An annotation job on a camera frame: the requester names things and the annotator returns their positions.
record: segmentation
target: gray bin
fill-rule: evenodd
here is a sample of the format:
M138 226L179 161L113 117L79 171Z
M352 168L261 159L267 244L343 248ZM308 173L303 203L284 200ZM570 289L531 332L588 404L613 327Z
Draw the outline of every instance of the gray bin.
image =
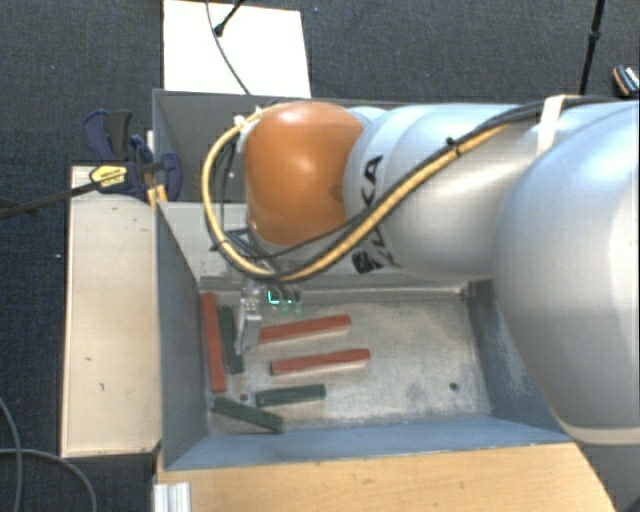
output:
M252 101L265 98L155 91L155 149L191 152L180 155L187 192L199 176L194 154L203 158L230 115L253 110ZM198 141L204 146L195 150ZM241 190L234 194L239 199ZM199 295L213 291L219 304L237 307L242 280L209 250L202 205L193 195L183 199L193 202L160 205L156 222L168 470L568 440L527 375L490 281L435 284L391 270L359 276L349 261L304 284L301 312L268 305L263 311L265 325L348 313L348 333L260 347L245 356L244 374L227 376L226 395L240 400L246 393L249 404L256 391L319 382L327 385L327 399L273 409L285 419L279 435L212 413ZM244 206L228 206L225 218L230 228L242 225ZM289 377L267 372L270 360L359 347L371 351L363 368Z

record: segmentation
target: wooden table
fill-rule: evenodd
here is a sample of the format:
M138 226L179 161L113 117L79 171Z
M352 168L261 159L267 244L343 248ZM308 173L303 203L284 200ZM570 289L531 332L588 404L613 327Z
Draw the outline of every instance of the wooden table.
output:
M164 472L194 512L613 512L572 443L368 460Z

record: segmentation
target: green block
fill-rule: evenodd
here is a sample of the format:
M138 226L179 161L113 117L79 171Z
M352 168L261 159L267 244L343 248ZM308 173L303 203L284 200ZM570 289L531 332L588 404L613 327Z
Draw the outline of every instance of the green block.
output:
M244 372L244 359L236 353L234 343L236 341L236 322L233 310L229 306L221 306L218 309L218 319L222 332L222 352L227 370L231 375Z
M260 391L256 393L256 405L258 407L267 407L269 405L295 404L299 402L323 400L326 397L327 388L324 384L312 384L310 386Z
M212 410L224 416L266 428L277 434L282 433L282 418L280 416L239 404L222 396L215 398Z

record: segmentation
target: red block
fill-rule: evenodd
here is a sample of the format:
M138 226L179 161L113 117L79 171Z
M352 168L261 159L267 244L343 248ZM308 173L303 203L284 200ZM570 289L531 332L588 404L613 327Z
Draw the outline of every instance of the red block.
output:
M272 343L274 341L303 338L314 334L343 331L350 326L351 317L349 315L326 316L312 320L272 325L260 329L258 343Z
M371 359L371 353L368 349L356 348L332 352L330 354L316 354L313 356L273 361L270 368L271 375L285 375L293 372L340 367L368 361L369 359Z
M207 338L211 389L214 393L221 393L227 389L227 382L224 376L222 340L220 338L216 296L213 293L203 293L200 296L200 303L202 304L202 317L204 318L204 330Z

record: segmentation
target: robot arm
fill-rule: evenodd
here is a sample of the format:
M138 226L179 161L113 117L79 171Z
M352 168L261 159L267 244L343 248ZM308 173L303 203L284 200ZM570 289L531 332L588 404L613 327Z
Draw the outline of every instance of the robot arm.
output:
M553 104L320 102L256 115L248 227L262 249L291 250L277 272L227 253L211 155L204 202L223 254L258 280L308 279L356 245L372 267L493 278L529 373L625 509L640 495L638 103L564 103L559 116Z

